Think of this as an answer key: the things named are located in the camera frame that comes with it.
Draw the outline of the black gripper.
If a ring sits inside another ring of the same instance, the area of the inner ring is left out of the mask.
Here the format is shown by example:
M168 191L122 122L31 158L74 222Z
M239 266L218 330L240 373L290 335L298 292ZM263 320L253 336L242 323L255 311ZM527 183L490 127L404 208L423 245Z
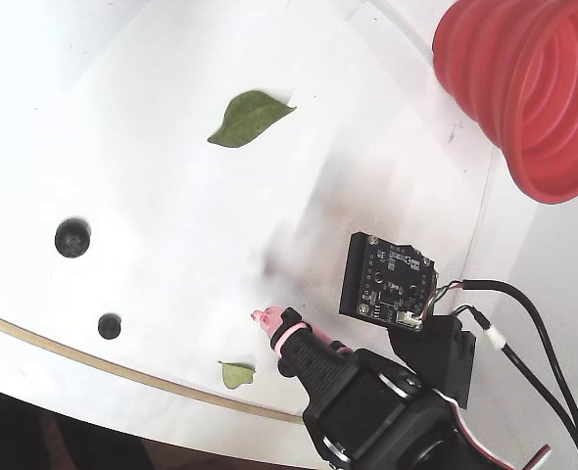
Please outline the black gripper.
M366 349L354 351L292 307L255 310L252 318L283 369L306 389L305 425L317 453L335 469L366 457L421 394L421 380L408 368Z

